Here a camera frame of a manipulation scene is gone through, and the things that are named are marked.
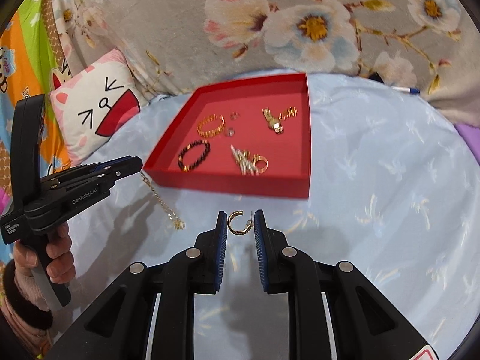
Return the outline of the person's left hand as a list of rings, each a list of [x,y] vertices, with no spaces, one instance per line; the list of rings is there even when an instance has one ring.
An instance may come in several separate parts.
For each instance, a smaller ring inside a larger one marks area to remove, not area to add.
[[[52,259],[46,272],[50,281],[54,284],[67,284],[76,276],[71,247],[72,239],[69,236],[69,226],[67,223],[62,223],[56,228],[55,233],[49,239],[49,244],[46,246],[46,253]],[[32,269],[39,263],[37,254],[17,241],[13,249],[13,258],[16,271],[21,275],[32,277]]]

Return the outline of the pink knit sleeve forearm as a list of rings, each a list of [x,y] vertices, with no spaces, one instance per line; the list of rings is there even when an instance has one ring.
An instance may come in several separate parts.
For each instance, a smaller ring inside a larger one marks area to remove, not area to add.
[[[1,264],[1,358],[43,359],[51,348],[53,315],[30,299],[42,299],[33,279]]]

